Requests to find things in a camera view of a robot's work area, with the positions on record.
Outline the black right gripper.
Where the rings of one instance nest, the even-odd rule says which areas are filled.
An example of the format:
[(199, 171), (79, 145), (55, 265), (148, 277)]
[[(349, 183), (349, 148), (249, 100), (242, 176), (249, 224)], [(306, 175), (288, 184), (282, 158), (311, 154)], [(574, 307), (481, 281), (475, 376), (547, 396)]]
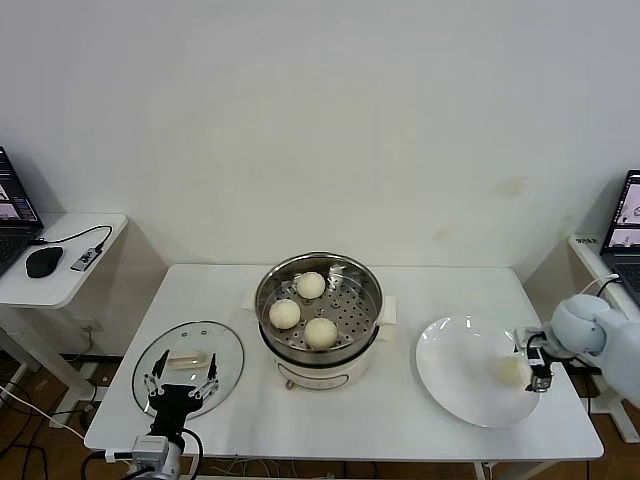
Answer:
[(531, 383), (526, 386), (525, 390), (538, 394), (546, 393), (551, 386), (550, 375), (546, 374), (551, 372), (548, 355), (542, 347), (529, 347), (528, 362), (533, 373), (531, 374)]

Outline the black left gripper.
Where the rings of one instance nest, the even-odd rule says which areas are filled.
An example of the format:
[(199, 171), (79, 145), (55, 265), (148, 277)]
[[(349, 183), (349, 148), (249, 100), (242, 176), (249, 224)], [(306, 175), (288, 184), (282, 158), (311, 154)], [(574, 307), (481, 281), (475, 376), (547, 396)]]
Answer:
[(143, 381), (150, 407), (156, 412), (150, 427), (150, 435), (177, 437), (182, 433), (187, 416), (198, 410), (198, 399), (208, 399), (219, 388), (217, 379), (216, 353), (211, 355), (209, 369), (204, 383), (197, 387), (164, 384), (160, 380), (169, 356), (167, 349), (154, 363), (150, 373), (145, 373)]

